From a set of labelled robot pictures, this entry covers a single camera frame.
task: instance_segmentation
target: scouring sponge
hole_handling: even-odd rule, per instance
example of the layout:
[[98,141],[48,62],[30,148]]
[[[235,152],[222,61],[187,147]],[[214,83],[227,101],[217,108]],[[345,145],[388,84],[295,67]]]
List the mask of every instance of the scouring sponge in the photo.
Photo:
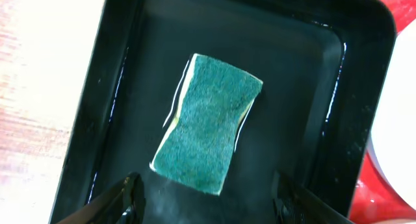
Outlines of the scouring sponge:
[[150,168],[201,192],[219,195],[239,130],[262,85],[239,68],[194,54],[176,113]]

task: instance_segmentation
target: wooden surface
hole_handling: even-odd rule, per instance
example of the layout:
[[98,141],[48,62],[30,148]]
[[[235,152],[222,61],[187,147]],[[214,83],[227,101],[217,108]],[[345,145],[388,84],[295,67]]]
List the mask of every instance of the wooden surface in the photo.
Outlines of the wooden surface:
[[0,0],[0,223],[47,223],[104,0]]

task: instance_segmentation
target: black plastic container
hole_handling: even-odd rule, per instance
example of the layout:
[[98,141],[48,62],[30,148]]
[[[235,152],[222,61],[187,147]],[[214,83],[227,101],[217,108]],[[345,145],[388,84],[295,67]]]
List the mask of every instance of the black plastic container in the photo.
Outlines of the black plastic container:
[[[394,41],[377,0],[106,0],[51,222],[130,171],[144,223],[269,223],[277,169],[347,215]],[[219,197],[149,169],[192,53],[264,81]]]

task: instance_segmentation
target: sponge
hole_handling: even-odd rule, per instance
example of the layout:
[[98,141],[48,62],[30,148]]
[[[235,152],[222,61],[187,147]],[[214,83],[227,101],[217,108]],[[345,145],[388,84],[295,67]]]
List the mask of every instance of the sponge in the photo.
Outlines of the sponge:
[[176,113],[150,168],[185,186],[219,195],[239,130],[262,85],[239,68],[193,54]]

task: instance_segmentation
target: white object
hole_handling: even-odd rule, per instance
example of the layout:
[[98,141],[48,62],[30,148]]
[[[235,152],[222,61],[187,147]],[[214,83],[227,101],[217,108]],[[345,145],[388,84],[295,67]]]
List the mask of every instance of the white object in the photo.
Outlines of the white object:
[[371,130],[370,157],[416,209],[416,20],[396,39]]

